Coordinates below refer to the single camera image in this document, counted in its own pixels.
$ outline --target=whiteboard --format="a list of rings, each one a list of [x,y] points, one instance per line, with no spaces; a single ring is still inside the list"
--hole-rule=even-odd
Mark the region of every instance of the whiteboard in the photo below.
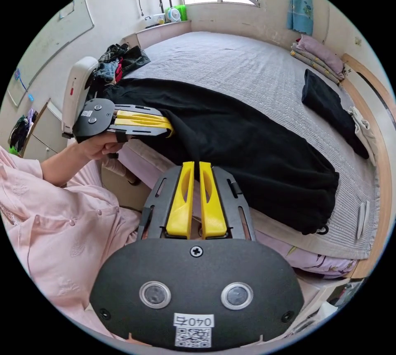
[[[17,70],[26,90],[48,61],[93,27],[87,0],[74,0],[54,15],[33,39],[18,64]]]

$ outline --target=pillow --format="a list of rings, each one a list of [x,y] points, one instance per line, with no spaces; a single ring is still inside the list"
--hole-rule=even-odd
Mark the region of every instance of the pillow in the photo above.
[[[340,75],[344,69],[344,63],[326,46],[308,35],[301,35],[297,48],[308,51],[324,61],[335,73]]]

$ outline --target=gray bedspread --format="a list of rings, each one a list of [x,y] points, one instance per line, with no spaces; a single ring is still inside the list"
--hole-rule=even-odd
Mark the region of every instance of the gray bedspread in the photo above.
[[[126,77],[177,80],[237,98],[304,137],[339,172],[328,234],[303,236],[252,210],[260,231],[322,255],[346,259],[369,256],[379,215],[377,172],[325,120],[301,103],[306,64],[291,57],[289,51],[266,42],[209,32],[187,33],[145,51],[151,62]],[[339,94],[345,109],[353,106],[342,87],[316,74]],[[370,217],[357,240],[359,207],[367,200],[371,204]]]

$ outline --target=wooden bed frame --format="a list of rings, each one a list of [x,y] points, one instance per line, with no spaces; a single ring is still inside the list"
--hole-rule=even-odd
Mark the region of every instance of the wooden bed frame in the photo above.
[[[378,91],[386,103],[393,118],[396,120],[396,104],[383,84],[364,65],[362,65],[350,55],[344,54],[342,56],[342,60],[352,70],[361,73],[373,85],[373,87]],[[362,116],[370,123],[371,129],[377,139],[378,146],[377,167],[381,196],[377,234],[375,236],[374,245],[371,249],[370,257],[365,260],[360,260],[357,263],[355,269],[347,275],[349,278],[359,279],[370,275],[378,259],[381,257],[381,253],[384,249],[385,241],[388,236],[392,208],[391,166],[381,130],[378,127],[377,121],[375,120],[374,115],[372,114],[366,101],[355,88],[355,86],[348,80],[348,78],[345,78],[341,82],[341,85],[351,96],[356,108],[358,108]]]
[[[191,31],[191,21],[163,24],[128,35],[122,39],[121,44],[127,43],[130,47],[138,45],[142,49],[145,49],[156,43]],[[382,83],[365,66],[348,54],[344,54],[342,56],[342,60],[355,72],[360,72],[374,86],[388,106],[393,118],[396,119],[396,104]],[[351,96],[356,108],[358,108],[363,117],[369,121],[378,144],[379,157],[377,166],[379,185],[381,188],[381,199],[377,234],[375,236],[370,257],[365,260],[360,260],[356,264],[354,270],[346,275],[346,278],[362,279],[370,275],[376,262],[381,256],[388,235],[392,207],[391,168],[384,138],[382,137],[380,128],[378,127],[377,121],[375,120],[369,106],[355,86],[347,78],[341,82],[341,85]]]

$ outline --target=blue towel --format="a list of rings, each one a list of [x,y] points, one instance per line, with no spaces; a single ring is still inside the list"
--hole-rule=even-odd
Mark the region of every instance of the blue towel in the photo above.
[[[300,33],[312,36],[314,28],[314,8],[312,0],[290,0],[287,29],[293,29]]]

